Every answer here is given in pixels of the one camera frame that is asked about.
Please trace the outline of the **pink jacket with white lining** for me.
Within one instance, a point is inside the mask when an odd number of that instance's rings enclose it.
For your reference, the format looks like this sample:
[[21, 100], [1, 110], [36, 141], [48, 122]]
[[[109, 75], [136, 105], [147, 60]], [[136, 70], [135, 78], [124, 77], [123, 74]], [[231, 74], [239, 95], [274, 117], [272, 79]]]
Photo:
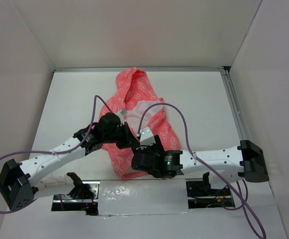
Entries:
[[[124, 117], [134, 135], [139, 128], [149, 127], [154, 135], [158, 135], [165, 150], [180, 149], [180, 141], [167, 121], [163, 105], [149, 106], [162, 103], [146, 74], [146, 72], [133, 67], [120, 72], [116, 77], [117, 92], [107, 100], [106, 104], [116, 113], [126, 109]], [[105, 143], [102, 149], [109, 154], [114, 172], [120, 179], [133, 179], [145, 176], [146, 173], [131, 170], [133, 152], [130, 148], [118, 149], [114, 143]]]

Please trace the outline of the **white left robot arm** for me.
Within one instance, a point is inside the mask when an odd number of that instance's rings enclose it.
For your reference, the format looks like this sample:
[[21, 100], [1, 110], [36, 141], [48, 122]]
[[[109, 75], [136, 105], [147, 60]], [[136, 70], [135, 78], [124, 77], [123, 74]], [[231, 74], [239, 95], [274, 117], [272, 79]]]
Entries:
[[114, 143], [119, 149], [135, 148], [139, 141], [125, 121], [126, 110], [106, 113], [98, 122], [79, 130], [63, 144], [37, 157], [17, 163], [7, 161], [0, 173], [0, 193], [10, 211], [16, 212], [42, 197], [48, 187], [66, 186], [65, 192], [73, 199], [90, 196], [89, 185], [73, 172], [44, 182], [43, 178], [62, 166], [100, 150], [105, 143]]

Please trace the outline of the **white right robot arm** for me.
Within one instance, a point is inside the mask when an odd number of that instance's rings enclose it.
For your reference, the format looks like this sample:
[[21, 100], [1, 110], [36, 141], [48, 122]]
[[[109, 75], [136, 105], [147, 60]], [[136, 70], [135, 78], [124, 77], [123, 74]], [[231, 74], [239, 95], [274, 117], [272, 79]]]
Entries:
[[172, 179], [176, 176], [203, 172], [202, 189], [214, 195], [228, 183], [244, 179], [250, 183], [268, 182], [269, 176], [263, 150], [249, 140], [238, 146], [213, 151], [168, 150], [156, 142], [135, 149], [131, 161], [134, 170], [155, 178]]

